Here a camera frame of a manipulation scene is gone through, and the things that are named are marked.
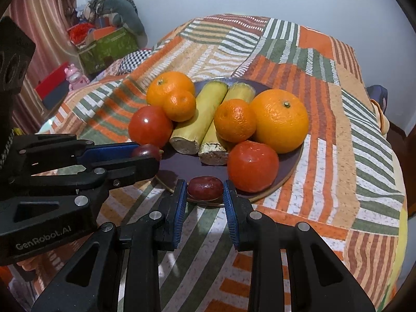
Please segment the red fabric item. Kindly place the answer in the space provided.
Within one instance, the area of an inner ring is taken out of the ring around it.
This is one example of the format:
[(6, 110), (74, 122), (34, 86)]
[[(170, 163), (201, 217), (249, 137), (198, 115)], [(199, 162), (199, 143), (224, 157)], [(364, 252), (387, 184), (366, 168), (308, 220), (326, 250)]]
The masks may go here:
[(79, 45), (84, 42), (90, 30), (93, 30), (94, 26), (91, 23), (79, 23), (75, 26), (67, 29), (69, 40), (74, 45)]

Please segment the dark red grape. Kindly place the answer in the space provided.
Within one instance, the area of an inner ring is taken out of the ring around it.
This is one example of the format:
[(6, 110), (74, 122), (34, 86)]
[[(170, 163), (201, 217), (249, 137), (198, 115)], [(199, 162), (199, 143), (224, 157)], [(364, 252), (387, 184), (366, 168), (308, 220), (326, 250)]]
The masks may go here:
[(152, 144), (139, 145), (131, 152), (131, 157), (152, 157), (157, 161), (161, 160), (163, 151)]
[(190, 198), (209, 202), (217, 200), (222, 196), (224, 186), (222, 181), (212, 176), (200, 176), (192, 178), (187, 186), (187, 192)]

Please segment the patchwork striped bedspread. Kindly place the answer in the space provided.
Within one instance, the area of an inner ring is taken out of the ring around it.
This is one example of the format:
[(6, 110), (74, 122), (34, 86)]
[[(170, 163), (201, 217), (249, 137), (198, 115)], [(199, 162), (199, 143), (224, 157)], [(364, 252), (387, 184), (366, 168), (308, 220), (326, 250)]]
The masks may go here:
[[(403, 264), (407, 203), (400, 166), (353, 48), (277, 18), (194, 18), (165, 36), (123, 81), (69, 95), (51, 129), (41, 132), (77, 134), (96, 144), (126, 142), (128, 122), (145, 103), (150, 82), (171, 70), (195, 82), (245, 77), (292, 92), (305, 104), (310, 127), (295, 172), (254, 207), (283, 224), (309, 223), (382, 311)], [(98, 223), (136, 221), (162, 191), (155, 180), (114, 190)], [(189, 204), (179, 249), (161, 257), (162, 311), (247, 311), (251, 260), (234, 249), (223, 208)]]

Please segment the large orange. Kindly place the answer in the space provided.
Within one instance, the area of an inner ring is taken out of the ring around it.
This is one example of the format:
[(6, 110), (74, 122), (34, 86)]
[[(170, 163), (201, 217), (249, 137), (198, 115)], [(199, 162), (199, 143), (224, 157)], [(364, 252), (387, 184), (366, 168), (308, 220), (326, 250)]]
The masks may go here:
[(250, 108), (256, 117), (256, 142), (266, 144), (278, 154), (297, 149), (309, 130), (305, 105), (294, 94), (282, 89), (268, 89), (259, 93)]

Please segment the purple ceramic plate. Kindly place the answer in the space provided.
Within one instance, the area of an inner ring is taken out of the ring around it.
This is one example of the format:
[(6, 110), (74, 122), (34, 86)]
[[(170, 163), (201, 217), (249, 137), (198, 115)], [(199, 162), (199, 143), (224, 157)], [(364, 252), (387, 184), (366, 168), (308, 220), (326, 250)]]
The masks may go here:
[[(247, 80), (239, 77), (219, 77), (217, 79), (208, 79), (195, 82), (194, 86), (196, 92), (199, 93), (202, 88), (211, 80), (224, 82), (229, 87), (236, 82), (244, 82), (253, 87), (256, 91), (256, 94), (270, 89), (268, 86), (253, 80)], [(161, 185), (163, 185), (170, 192), (174, 191), (178, 179), (183, 179), (187, 183), (189, 183), (192, 178), (200, 176), (216, 177), (219, 178), (219, 180), (222, 182), (228, 180), (227, 166), (208, 166), (200, 161), (198, 155), (179, 154), (173, 147), (171, 147), (171, 145), (167, 145), (163, 150), (164, 152), (160, 161), (159, 172), (155, 176), (155, 179), (157, 179)], [(251, 203), (256, 203), (257, 201), (273, 194), (275, 191), (280, 189), (294, 173), (297, 164), (300, 161), (302, 150), (303, 143), (294, 151), (278, 155), (278, 174), (270, 187), (263, 190), (262, 192), (256, 193), (242, 192), (241, 190), (237, 190), (237, 194), (242, 198), (250, 200)], [(189, 197), (188, 201), (198, 203), (203, 206), (224, 207), (224, 203), (221, 197), (211, 202), (199, 202)]]

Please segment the left banana piece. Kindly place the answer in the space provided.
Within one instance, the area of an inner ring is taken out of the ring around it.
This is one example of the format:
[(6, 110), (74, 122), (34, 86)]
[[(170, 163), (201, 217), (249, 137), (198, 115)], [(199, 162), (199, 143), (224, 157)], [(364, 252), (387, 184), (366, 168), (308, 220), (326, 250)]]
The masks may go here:
[(190, 120), (179, 123), (169, 140), (179, 154), (198, 153), (214, 114), (228, 91), (229, 86), (218, 80), (211, 80), (204, 85), (196, 97), (194, 116)]

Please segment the checkered cloth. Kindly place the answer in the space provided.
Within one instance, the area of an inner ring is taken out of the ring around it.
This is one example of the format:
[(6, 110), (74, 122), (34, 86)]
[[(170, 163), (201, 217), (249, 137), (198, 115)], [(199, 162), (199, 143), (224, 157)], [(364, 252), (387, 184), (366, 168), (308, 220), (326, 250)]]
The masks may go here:
[(150, 55), (152, 50), (140, 49), (126, 55), (119, 65), (117, 75), (126, 75), (133, 72), (141, 63), (143, 63)]

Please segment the banana piece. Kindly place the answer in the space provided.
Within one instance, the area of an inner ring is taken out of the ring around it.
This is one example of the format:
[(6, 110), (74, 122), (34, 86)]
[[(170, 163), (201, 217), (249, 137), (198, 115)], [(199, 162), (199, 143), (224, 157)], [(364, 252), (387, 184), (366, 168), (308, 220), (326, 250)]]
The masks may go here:
[(179, 123), (169, 140), (179, 154), (198, 153), (214, 114), (228, 91), (229, 86), (218, 80), (211, 80), (204, 85), (196, 97), (194, 116), (190, 120)]
[[(255, 98), (256, 91), (249, 84), (244, 82), (236, 82), (229, 87), (229, 91), (224, 97), (224, 101), (231, 99), (242, 99), (247, 103)], [(217, 134), (214, 121), (211, 122), (207, 133), (202, 140), (201, 147), (198, 152), (200, 161), (209, 166), (224, 166), (228, 161), (229, 149), (232, 143), (224, 141)]]

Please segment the pink toy figure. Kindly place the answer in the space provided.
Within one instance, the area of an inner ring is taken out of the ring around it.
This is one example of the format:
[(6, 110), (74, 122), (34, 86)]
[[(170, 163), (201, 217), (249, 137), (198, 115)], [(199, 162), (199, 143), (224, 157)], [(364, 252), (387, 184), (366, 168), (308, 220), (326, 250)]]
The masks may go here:
[(66, 75), (66, 80), (69, 83), (68, 88), (71, 92), (82, 89), (83, 87), (89, 85), (89, 79), (87, 76), (84, 75), (83, 72), (73, 63), (65, 68), (64, 72)]

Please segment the grey plush cushion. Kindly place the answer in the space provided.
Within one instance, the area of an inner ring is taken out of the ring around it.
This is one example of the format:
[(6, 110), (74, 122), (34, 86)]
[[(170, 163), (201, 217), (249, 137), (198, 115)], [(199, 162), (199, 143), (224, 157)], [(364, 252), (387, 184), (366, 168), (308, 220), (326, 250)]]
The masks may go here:
[(134, 35), (143, 35), (145, 28), (131, 2), (127, 0), (105, 0), (102, 8), (104, 14), (118, 14), (121, 25)]

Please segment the small mandarin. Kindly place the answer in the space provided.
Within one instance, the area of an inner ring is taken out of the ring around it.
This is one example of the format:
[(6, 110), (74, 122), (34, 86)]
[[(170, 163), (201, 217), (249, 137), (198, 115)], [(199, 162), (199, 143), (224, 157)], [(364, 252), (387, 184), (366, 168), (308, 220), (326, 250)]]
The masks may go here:
[(177, 89), (166, 96), (162, 108), (170, 120), (185, 122), (195, 114), (196, 98), (187, 90)]
[(224, 101), (214, 114), (219, 137), (230, 143), (249, 139), (256, 130), (256, 117), (249, 103), (242, 99)]

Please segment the striped curtain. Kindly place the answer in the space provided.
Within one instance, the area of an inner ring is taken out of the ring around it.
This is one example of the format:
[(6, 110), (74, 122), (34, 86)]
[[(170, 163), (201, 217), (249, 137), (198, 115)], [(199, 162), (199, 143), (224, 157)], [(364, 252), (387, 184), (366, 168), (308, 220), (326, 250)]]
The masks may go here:
[(61, 64), (80, 62), (67, 33), (75, 16), (75, 3), (76, 0), (12, 0), (4, 13), (36, 46), (14, 105), (14, 125), (25, 133), (36, 133), (49, 113), (36, 86)]

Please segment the red tomato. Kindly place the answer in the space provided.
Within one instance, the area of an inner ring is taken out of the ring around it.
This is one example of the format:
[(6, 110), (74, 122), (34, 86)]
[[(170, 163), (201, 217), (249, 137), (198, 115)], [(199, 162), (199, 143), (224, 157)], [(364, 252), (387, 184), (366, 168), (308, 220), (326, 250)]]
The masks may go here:
[(278, 175), (278, 168), (278, 155), (266, 144), (244, 141), (229, 152), (229, 180), (243, 192), (256, 193), (270, 187)]
[(169, 141), (173, 123), (160, 106), (144, 106), (131, 117), (128, 134), (132, 142), (152, 144), (160, 149)]

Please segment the green cardboard box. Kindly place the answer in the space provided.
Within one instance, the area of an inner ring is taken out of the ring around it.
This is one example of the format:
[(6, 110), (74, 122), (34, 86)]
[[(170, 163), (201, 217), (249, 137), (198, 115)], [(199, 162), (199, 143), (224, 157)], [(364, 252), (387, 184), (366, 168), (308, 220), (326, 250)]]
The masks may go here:
[(79, 50), (78, 54), (84, 72), (91, 75), (100, 73), (114, 61), (137, 50), (136, 36), (125, 28), (119, 28)]

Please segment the medium orange with sticker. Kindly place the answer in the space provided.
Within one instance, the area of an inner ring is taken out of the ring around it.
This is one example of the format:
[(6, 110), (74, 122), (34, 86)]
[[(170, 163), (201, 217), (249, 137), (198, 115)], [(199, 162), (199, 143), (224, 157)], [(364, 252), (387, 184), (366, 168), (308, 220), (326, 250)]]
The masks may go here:
[(194, 83), (187, 75), (176, 71), (162, 73), (149, 84), (147, 103), (162, 106), (167, 95), (176, 90), (185, 90), (195, 95)]

